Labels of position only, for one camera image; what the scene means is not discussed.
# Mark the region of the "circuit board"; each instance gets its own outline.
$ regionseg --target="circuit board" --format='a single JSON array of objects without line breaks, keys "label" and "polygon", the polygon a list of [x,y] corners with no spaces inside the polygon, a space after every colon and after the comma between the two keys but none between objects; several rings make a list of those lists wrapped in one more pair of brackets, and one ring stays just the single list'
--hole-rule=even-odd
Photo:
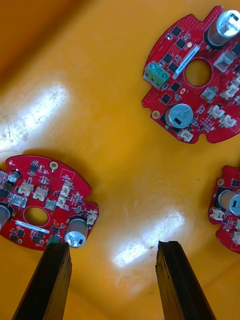
[{"label": "circuit board", "polygon": [[[240,132],[240,33],[221,47],[209,43],[207,32],[222,14],[216,6],[199,21],[190,14],[172,25],[153,47],[144,67],[143,78],[151,89],[142,100],[151,109],[151,118],[179,141],[194,144],[205,134],[210,143],[227,140]],[[186,77],[189,62],[202,60],[210,68],[210,78],[201,86]],[[191,107],[187,127],[169,125],[167,112],[177,104]],[[182,110],[182,118],[188,114]]]},{"label": "circuit board", "polygon": [[232,166],[222,168],[223,177],[218,178],[214,188],[208,218],[211,224],[220,224],[217,239],[229,250],[240,254],[240,215],[231,213],[221,206],[219,195],[227,190],[240,193],[240,169]]},{"label": "circuit board", "polygon": [[[64,242],[69,222],[86,222],[87,235],[99,216],[95,202],[87,202],[92,192],[88,183],[60,161],[35,155],[17,155],[6,160],[7,171],[0,171],[0,206],[10,210],[10,218],[0,235],[14,243],[44,250],[50,242]],[[29,208],[42,209],[44,225],[26,219]]]}]

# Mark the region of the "yellow surface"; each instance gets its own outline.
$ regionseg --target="yellow surface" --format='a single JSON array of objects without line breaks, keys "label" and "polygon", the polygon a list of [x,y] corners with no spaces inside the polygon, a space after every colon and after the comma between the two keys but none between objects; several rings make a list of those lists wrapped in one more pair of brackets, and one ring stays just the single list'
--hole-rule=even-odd
[{"label": "yellow surface", "polygon": [[[22,153],[59,159],[89,182],[99,205],[85,246],[71,251],[65,320],[162,319],[158,240],[181,243],[218,320],[239,319],[240,256],[218,242],[207,211],[221,168],[239,165],[240,135],[184,144],[141,105],[150,88],[143,67],[159,36],[217,4],[92,1],[1,79],[2,167]],[[236,0],[222,5],[240,9]],[[8,320],[41,253],[4,238],[0,252],[0,319]]]}]

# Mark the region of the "silver capacitor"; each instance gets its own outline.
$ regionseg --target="silver capacitor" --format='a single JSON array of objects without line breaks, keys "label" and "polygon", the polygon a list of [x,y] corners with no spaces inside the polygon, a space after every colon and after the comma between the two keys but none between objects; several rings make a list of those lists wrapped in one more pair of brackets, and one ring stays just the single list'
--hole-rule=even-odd
[{"label": "silver capacitor", "polygon": [[210,26],[207,39],[211,45],[220,47],[240,31],[240,13],[236,10],[223,12]]},{"label": "silver capacitor", "polygon": [[232,190],[225,190],[218,196],[218,202],[223,208],[240,216],[240,194]]},{"label": "silver capacitor", "polygon": [[65,234],[65,242],[72,248],[82,247],[87,239],[88,226],[83,219],[76,218],[69,222]]},{"label": "silver capacitor", "polygon": [[192,108],[185,103],[179,103],[169,108],[165,114],[168,126],[183,129],[190,125],[194,118]]},{"label": "silver capacitor", "polygon": [[8,221],[10,216],[11,216],[10,210],[6,206],[0,204],[0,230]]}]

